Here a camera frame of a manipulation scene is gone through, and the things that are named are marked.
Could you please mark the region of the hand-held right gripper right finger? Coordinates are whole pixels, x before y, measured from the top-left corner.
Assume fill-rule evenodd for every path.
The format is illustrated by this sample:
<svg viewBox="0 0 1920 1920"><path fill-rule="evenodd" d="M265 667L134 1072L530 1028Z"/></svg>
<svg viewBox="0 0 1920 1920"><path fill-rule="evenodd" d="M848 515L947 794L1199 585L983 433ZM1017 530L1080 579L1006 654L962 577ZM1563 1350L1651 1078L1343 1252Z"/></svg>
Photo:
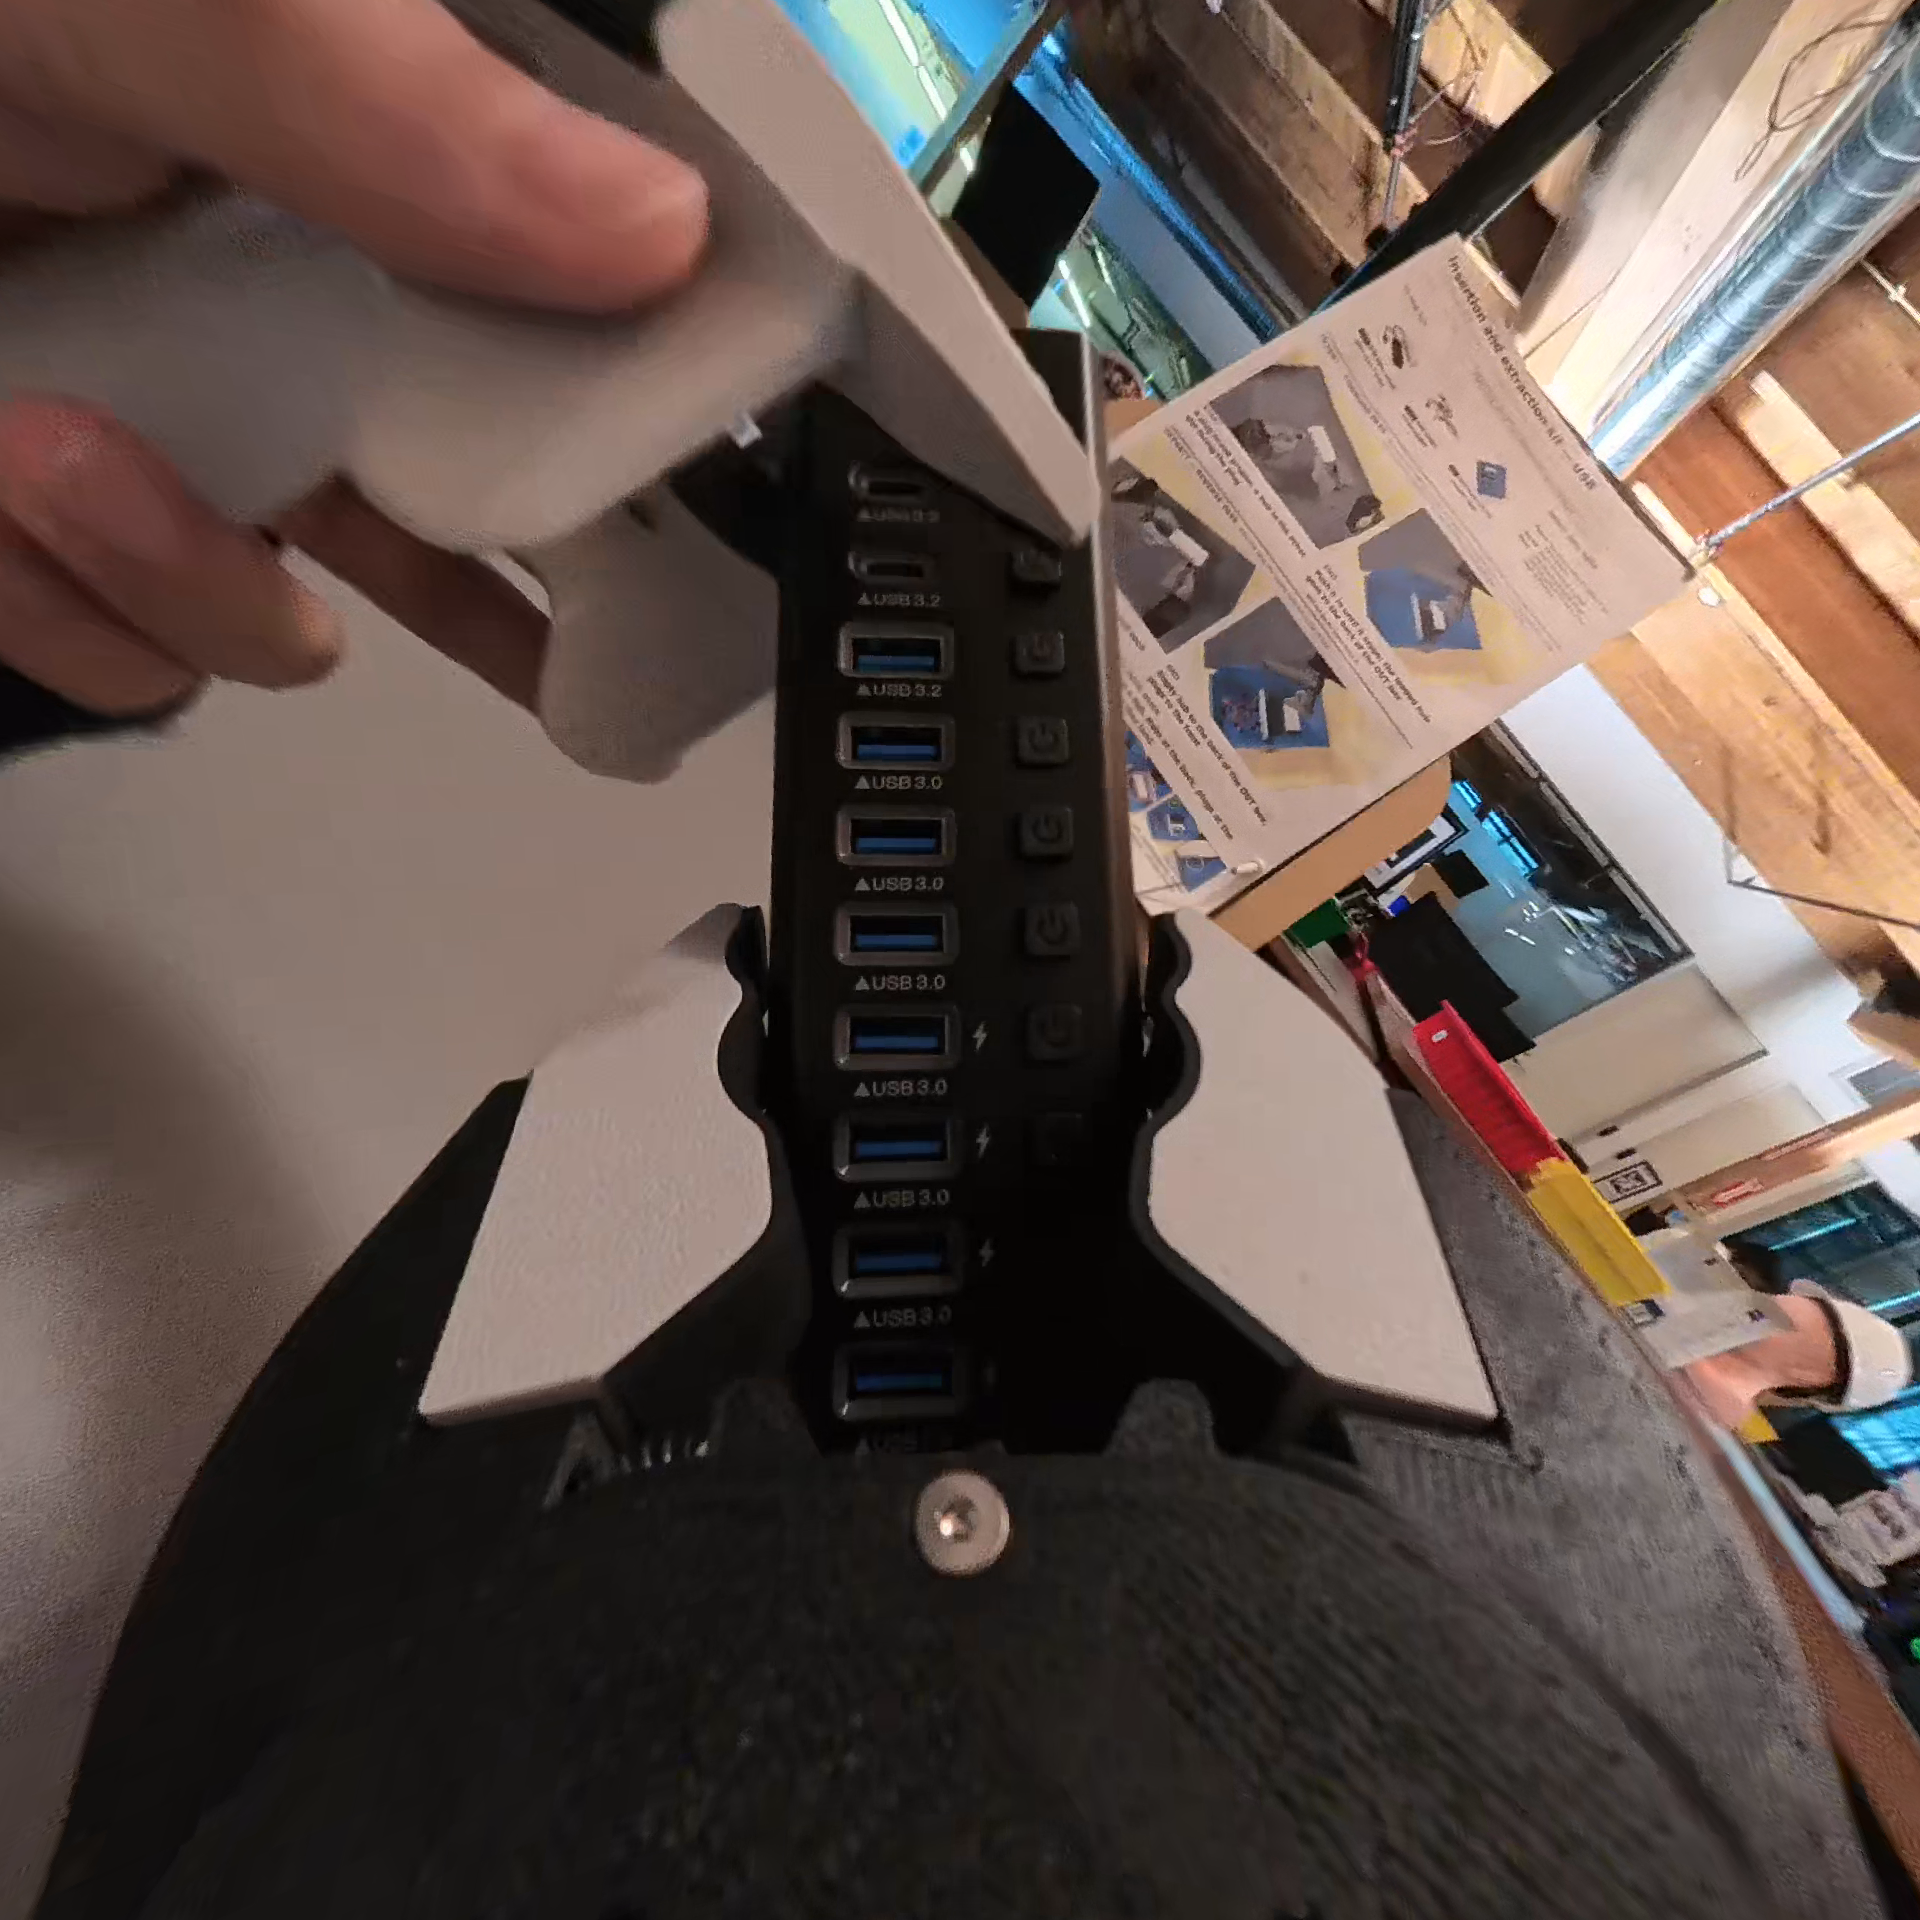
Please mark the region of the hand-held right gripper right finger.
<svg viewBox="0 0 1920 1920"><path fill-rule="evenodd" d="M1169 1090L1136 1151L1142 1247L1273 1369L1256 1440L1334 1412L1494 1435L1502 1408L1382 1068L1207 916L1154 916Z"/></svg>

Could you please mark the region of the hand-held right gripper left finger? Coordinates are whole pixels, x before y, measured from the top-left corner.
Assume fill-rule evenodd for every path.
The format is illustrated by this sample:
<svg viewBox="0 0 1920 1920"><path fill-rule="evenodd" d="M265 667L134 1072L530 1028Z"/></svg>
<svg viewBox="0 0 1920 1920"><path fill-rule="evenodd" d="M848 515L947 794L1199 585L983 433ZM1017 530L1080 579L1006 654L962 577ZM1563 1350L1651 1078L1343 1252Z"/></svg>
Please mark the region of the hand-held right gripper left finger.
<svg viewBox="0 0 1920 1920"><path fill-rule="evenodd" d="M810 1324L801 1206L762 1096L762 913L723 904L526 1083L418 1400L433 1427L595 1408L704 1440Z"/></svg>

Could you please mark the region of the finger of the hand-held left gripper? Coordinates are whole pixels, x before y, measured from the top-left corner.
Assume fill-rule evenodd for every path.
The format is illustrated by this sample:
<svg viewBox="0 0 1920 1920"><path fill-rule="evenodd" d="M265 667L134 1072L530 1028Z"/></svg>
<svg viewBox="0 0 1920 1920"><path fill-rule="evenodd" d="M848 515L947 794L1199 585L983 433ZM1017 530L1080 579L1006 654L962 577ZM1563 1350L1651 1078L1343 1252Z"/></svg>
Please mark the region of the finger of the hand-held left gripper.
<svg viewBox="0 0 1920 1920"><path fill-rule="evenodd" d="M908 172L780 4L678 3L664 74L850 274L836 388L945 481L1057 544L1097 521L1097 472Z"/></svg>

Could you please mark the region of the black multiport usb hub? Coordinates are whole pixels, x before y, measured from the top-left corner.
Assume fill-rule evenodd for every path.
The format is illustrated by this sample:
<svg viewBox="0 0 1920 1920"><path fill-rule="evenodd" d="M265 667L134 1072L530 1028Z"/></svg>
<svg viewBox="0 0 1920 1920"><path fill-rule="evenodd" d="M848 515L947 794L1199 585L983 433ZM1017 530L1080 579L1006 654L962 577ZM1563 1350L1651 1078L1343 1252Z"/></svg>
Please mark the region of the black multiport usb hub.
<svg viewBox="0 0 1920 1920"><path fill-rule="evenodd" d="M836 391L782 444L766 1107L841 1454L1092 1450L1142 1120L1102 534L1040 535Z"/></svg>

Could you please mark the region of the person's left hand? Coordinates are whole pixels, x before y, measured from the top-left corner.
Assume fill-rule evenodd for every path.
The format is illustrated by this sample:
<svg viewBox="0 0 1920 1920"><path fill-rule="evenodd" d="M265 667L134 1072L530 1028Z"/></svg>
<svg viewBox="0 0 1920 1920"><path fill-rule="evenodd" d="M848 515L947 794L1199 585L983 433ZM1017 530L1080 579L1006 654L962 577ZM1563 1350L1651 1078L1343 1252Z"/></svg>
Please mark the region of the person's left hand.
<svg viewBox="0 0 1920 1920"><path fill-rule="evenodd" d="M678 155L524 75L441 4L4 3L4 252L222 177L375 263L465 296L612 313L674 294L708 236ZM4 753L156 729L212 683L339 663L291 540L444 659L537 700L547 619L490 566L348 487L268 529L194 498L114 418L4 400Z"/></svg>

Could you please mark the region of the black monitor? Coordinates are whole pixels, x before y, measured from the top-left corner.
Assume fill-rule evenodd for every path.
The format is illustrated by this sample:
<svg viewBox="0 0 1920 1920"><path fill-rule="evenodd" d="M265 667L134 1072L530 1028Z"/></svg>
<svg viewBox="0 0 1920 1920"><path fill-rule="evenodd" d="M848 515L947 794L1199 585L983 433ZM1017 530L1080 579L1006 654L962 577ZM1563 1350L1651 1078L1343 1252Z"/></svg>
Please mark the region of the black monitor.
<svg viewBox="0 0 1920 1920"><path fill-rule="evenodd" d="M948 230L1010 300L1017 327L1049 288L1097 191L1097 172L1017 88L1009 88L979 140Z"/></svg>
<svg viewBox="0 0 1920 1920"><path fill-rule="evenodd" d="M1368 928L1368 953L1416 1023L1451 1009L1498 1064L1535 1041L1521 1028L1521 994L1479 953L1439 897L1418 897Z"/></svg>

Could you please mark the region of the red plastic bin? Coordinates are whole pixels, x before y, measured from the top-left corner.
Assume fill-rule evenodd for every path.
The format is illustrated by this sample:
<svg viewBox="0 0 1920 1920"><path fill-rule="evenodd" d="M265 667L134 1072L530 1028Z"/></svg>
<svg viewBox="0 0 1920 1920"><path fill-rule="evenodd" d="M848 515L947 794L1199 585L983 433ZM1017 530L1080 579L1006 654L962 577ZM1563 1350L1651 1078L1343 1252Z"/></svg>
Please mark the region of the red plastic bin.
<svg viewBox="0 0 1920 1920"><path fill-rule="evenodd" d="M1544 1169L1563 1160L1544 1119L1451 1002L1443 1000L1410 1028L1410 1047L1439 1094L1515 1185L1532 1186Z"/></svg>

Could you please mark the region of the yellow plastic bin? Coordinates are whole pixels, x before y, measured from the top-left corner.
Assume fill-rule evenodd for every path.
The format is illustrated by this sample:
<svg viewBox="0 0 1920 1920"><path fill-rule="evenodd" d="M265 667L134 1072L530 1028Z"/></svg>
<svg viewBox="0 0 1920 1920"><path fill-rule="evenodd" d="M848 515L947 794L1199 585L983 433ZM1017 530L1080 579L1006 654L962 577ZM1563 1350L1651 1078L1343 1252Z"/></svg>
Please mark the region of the yellow plastic bin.
<svg viewBox="0 0 1920 1920"><path fill-rule="evenodd" d="M1671 1298L1670 1278L1578 1166L1547 1160L1524 1190L1530 1210L1607 1307L1630 1312Z"/></svg>

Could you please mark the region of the printed instruction sheet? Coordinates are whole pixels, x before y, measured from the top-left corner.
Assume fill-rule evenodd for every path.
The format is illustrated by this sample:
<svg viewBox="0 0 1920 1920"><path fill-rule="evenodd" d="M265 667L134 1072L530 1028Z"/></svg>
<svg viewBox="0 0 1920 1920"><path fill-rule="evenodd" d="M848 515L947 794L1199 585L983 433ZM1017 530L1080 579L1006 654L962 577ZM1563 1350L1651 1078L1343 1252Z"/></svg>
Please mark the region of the printed instruction sheet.
<svg viewBox="0 0 1920 1920"><path fill-rule="evenodd" d="M1146 915L1257 890L1689 583L1513 316L1428 248L1113 439Z"/></svg>

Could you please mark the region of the black ceiling pipe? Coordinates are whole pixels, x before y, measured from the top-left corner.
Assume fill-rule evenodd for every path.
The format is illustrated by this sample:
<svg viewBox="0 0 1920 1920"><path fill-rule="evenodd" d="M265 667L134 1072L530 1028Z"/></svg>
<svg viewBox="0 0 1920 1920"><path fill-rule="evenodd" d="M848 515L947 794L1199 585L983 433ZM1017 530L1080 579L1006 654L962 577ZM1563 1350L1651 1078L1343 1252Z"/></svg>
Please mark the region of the black ceiling pipe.
<svg viewBox="0 0 1920 1920"><path fill-rule="evenodd" d="M1579 134L1656 74L1713 10L1714 3L1635 3L1600 25L1314 313L1326 313L1432 248L1472 241Z"/></svg>

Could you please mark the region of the silver ventilation duct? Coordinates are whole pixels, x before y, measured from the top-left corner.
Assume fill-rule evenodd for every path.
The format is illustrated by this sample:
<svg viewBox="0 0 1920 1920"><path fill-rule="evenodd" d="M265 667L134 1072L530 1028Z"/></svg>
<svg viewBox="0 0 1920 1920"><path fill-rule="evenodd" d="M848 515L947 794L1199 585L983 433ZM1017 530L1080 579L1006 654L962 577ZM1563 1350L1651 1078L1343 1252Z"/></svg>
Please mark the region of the silver ventilation duct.
<svg viewBox="0 0 1920 1920"><path fill-rule="evenodd" d="M1916 195L1918 4L1908 4L1815 147L1790 162L1600 410L1592 431L1600 465L1614 476L1640 467L1914 212Z"/></svg>

